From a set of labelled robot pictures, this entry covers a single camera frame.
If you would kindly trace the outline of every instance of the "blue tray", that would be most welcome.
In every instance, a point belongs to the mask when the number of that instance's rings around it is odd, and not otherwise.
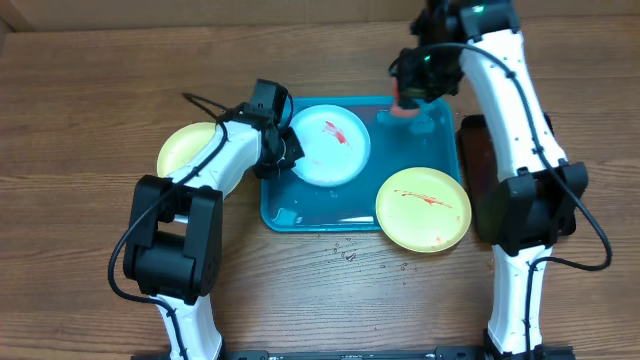
[[[276,179],[262,180],[260,213],[267,226],[279,232],[380,230],[376,196],[391,175],[428,167],[460,182],[449,106],[443,100],[422,103],[419,116],[402,119],[388,111],[392,101],[390,96],[296,98],[294,114],[313,105],[332,104],[358,115],[369,131],[371,154],[358,176],[333,188],[310,185],[290,170]]]

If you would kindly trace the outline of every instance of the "white plate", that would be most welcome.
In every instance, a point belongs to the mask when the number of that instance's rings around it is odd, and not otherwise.
[[[316,105],[299,112],[291,122],[304,157],[293,172],[317,186],[351,181],[369,159],[371,141],[360,118],[336,105]]]

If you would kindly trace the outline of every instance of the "table surface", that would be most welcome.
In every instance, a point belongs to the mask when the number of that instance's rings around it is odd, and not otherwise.
[[[640,351],[638,20],[523,24],[540,101],[570,160],[586,163],[584,200],[615,250],[602,273],[547,270],[545,341],[573,345],[581,359]],[[9,34],[0,56],[0,358],[126,359],[167,349],[157,310],[116,297],[106,268],[136,181],[154,173],[170,134],[207,120],[180,92],[235,105],[261,77],[295,96],[389,94],[387,65],[412,44],[406,23]],[[456,126],[479,112],[466,81],[447,101]],[[212,296],[230,349],[481,342],[493,265],[473,232],[453,252],[428,256],[380,233],[277,234],[258,205],[253,176],[225,202],[230,245]],[[603,258],[582,218],[556,254]]]

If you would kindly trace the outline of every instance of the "red sauce stain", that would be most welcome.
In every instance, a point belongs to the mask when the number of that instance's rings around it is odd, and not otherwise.
[[[394,192],[400,192],[402,193],[402,196],[412,196],[421,200],[424,200],[427,204],[432,205],[436,204],[436,205],[442,205],[444,207],[448,207],[449,209],[453,209],[453,206],[449,205],[449,204],[445,204],[442,201],[439,201],[438,199],[431,197],[431,196],[427,196],[427,195],[422,195],[422,194],[416,194],[416,193],[412,193],[409,191],[404,191],[404,190],[394,190]]]
[[[333,136],[335,136],[335,138],[338,140],[338,142],[340,144],[347,144],[349,145],[349,143],[347,142],[347,138],[344,136],[344,133],[342,132],[342,130],[338,129],[335,125],[333,125],[333,123],[331,121],[325,121],[327,123],[327,126],[324,127],[324,132],[326,132],[327,134],[331,134]]]

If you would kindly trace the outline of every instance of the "yellow dish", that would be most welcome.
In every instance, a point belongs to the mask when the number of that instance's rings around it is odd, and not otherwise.
[[[191,124],[173,133],[162,145],[158,155],[158,176],[166,177],[187,165],[209,143],[215,133],[216,124],[210,122]]]
[[[382,230],[403,248],[432,253],[455,245],[471,224],[471,204],[449,175],[411,168],[391,176],[376,198]]]

